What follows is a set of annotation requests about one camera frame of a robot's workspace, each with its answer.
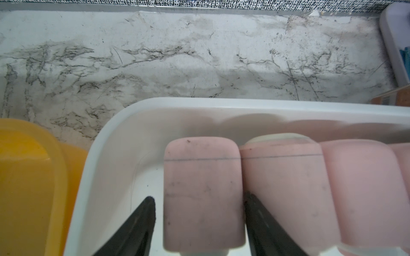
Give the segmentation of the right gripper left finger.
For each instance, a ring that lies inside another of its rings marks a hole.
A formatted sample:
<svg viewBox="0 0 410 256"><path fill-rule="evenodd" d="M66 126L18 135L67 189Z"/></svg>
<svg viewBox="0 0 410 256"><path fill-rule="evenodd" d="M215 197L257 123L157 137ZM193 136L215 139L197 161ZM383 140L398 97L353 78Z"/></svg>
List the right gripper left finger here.
<svg viewBox="0 0 410 256"><path fill-rule="evenodd" d="M155 222L155 200L148 196L94 255L148 256Z"/></svg>

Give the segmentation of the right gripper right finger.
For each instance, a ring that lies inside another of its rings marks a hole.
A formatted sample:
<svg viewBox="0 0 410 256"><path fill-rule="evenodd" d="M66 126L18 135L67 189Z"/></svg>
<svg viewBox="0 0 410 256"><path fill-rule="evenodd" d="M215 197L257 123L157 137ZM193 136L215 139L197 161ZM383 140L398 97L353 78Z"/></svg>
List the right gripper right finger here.
<svg viewBox="0 0 410 256"><path fill-rule="evenodd" d="M307 256L254 194L243 199L252 256Z"/></svg>

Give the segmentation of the yellow storage box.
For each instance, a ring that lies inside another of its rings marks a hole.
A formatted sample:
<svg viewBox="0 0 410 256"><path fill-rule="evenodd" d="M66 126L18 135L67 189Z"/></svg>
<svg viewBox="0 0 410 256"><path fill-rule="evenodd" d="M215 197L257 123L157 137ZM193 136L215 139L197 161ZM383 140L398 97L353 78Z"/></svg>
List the yellow storage box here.
<svg viewBox="0 0 410 256"><path fill-rule="evenodd" d="M1 119L1 255L64 253L87 151Z"/></svg>

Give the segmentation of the white storage box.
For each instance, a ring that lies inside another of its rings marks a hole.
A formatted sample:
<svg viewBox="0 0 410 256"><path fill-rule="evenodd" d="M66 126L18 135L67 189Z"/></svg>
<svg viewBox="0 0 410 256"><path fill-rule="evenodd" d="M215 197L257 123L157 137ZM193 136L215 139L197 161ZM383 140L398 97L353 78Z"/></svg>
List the white storage box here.
<svg viewBox="0 0 410 256"><path fill-rule="evenodd" d="M163 156L171 141L223 137L237 145L266 134L298 133L317 142L410 140L407 107L222 98L150 98L114 115L88 153L64 250L93 255L147 197L155 199L150 254L165 256Z"/></svg>

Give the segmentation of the pink sharpener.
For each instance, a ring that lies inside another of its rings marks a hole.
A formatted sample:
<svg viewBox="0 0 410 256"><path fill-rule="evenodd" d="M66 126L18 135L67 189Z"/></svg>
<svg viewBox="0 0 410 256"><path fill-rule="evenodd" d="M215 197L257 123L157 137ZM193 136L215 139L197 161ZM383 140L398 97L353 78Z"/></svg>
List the pink sharpener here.
<svg viewBox="0 0 410 256"><path fill-rule="evenodd" d="M396 154L408 196L410 195L410 144L390 144Z"/></svg>
<svg viewBox="0 0 410 256"><path fill-rule="evenodd" d="M164 152L163 246L179 253L220 252L246 240L241 156L222 137L188 137Z"/></svg>
<svg viewBox="0 0 410 256"><path fill-rule="evenodd" d="M321 146L297 133L256 137L240 146L244 190L254 194L310 256L341 243Z"/></svg>
<svg viewBox="0 0 410 256"><path fill-rule="evenodd" d="M393 150L374 140L322 142L342 243L410 245L410 199Z"/></svg>

